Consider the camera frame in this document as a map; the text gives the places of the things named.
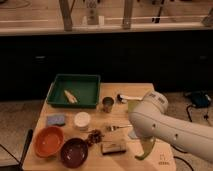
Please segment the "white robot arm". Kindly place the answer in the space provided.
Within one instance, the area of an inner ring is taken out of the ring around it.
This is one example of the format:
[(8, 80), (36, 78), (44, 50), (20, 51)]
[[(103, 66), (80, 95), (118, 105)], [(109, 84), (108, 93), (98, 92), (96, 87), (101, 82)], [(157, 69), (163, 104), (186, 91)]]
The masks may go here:
[(163, 94), (146, 93), (129, 113), (136, 136), (156, 137), (213, 163), (213, 127), (167, 116), (167, 108), (168, 100)]

